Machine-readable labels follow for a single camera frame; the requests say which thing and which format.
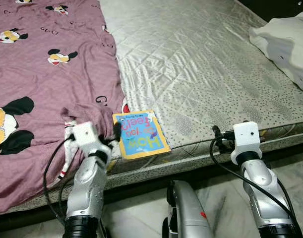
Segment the yellow book border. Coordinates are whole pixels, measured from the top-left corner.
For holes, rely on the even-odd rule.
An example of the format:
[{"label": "yellow book border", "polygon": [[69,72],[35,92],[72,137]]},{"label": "yellow book border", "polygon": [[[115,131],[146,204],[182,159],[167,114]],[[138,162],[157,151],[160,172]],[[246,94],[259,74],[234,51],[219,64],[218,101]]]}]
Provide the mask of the yellow book border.
[{"label": "yellow book border", "polygon": [[[152,111],[152,110],[132,112],[132,113],[116,113],[116,114],[113,114],[114,124],[116,124],[116,122],[118,122],[117,119],[116,119],[116,116],[136,115],[136,114],[141,114],[141,113],[153,113],[155,115],[155,112]],[[157,155],[157,154],[161,154],[161,153],[171,151],[169,145],[167,144],[166,138],[163,135],[163,132],[162,132],[161,127],[158,123],[158,120],[155,116],[152,118],[152,121],[156,125],[157,131],[159,132],[159,136],[160,136],[160,139],[161,139],[161,141],[164,145],[164,148],[154,150],[154,151],[140,152],[140,153],[137,153],[137,154],[134,154],[134,155],[127,155],[126,151],[125,151],[125,146],[124,146],[124,144],[122,142],[122,139],[121,139],[121,141],[120,141],[121,154],[125,159],[131,160],[131,159],[136,159],[136,158],[141,158],[141,157],[146,157],[146,156],[151,156],[151,155]]]}]

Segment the blue book cover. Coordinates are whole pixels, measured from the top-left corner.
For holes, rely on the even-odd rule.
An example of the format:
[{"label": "blue book cover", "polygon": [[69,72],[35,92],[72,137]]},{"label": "blue book cover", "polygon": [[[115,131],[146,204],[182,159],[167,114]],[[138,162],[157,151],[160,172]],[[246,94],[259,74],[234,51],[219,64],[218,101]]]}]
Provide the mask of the blue book cover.
[{"label": "blue book cover", "polygon": [[121,123],[121,154],[136,159],[170,151],[153,111],[113,114]]}]

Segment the white cloth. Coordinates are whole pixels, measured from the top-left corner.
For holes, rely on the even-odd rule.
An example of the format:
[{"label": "white cloth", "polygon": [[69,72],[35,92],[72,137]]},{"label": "white cloth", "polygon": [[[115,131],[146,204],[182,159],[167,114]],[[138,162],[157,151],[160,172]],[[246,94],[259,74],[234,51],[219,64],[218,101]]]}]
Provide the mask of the white cloth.
[{"label": "white cloth", "polygon": [[303,90],[303,12],[250,28],[249,39]]}]

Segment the mattress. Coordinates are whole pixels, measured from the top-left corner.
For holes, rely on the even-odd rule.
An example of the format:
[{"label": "mattress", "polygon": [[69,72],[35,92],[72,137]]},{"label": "mattress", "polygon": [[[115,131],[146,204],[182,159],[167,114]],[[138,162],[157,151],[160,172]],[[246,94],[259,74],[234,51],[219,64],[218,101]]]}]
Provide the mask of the mattress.
[{"label": "mattress", "polygon": [[[172,148],[135,160],[122,159],[116,148],[106,189],[213,164],[213,125],[230,130],[244,120],[257,122],[263,152],[303,143],[303,91],[249,42],[249,28],[265,24],[258,16],[232,0],[100,3],[128,106],[154,110]],[[57,201],[57,189],[51,198]],[[39,196],[8,212],[42,205]]]}]

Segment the marble floor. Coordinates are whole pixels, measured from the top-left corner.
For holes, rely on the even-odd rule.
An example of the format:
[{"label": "marble floor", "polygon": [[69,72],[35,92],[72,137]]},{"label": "marble floor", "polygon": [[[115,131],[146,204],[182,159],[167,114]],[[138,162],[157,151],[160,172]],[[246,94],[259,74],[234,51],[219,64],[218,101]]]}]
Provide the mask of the marble floor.
[{"label": "marble floor", "polygon": [[[271,163],[285,185],[303,231],[303,153]],[[216,238],[259,238],[242,182],[231,175],[199,182],[198,198]],[[103,220],[113,238],[160,238],[167,216],[166,190],[106,205]],[[56,220],[0,233],[0,238],[61,238]]]}]

